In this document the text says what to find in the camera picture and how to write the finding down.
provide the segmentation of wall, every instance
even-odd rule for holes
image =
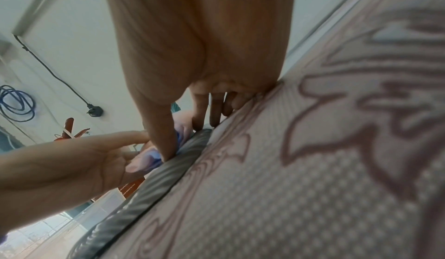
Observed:
[[[89,102],[104,109],[105,115],[101,118],[89,117],[85,104],[52,78],[11,37],[10,31],[31,0],[0,1],[3,4],[0,7],[0,33],[14,45],[5,59],[17,75],[9,74],[0,65],[0,79],[33,94],[38,103],[36,119],[18,124],[34,141],[2,117],[1,126],[25,145],[53,140],[54,134],[61,133],[61,125],[68,117],[75,118],[74,133],[84,128],[92,128],[91,134],[142,129],[138,111],[123,83],[114,29],[105,0],[51,0],[44,14],[23,37],[25,43],[61,78]],[[339,1],[297,0],[289,49]],[[182,109],[192,108],[188,92],[178,104]]]

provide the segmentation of hand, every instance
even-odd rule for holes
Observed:
[[[0,235],[65,211],[140,178],[125,166],[144,144],[146,132],[130,131],[67,139],[0,156]]]
[[[221,113],[277,81],[293,0],[108,1],[128,89],[164,160],[176,151],[170,104],[187,87],[199,130],[209,94],[210,124],[217,126]]]

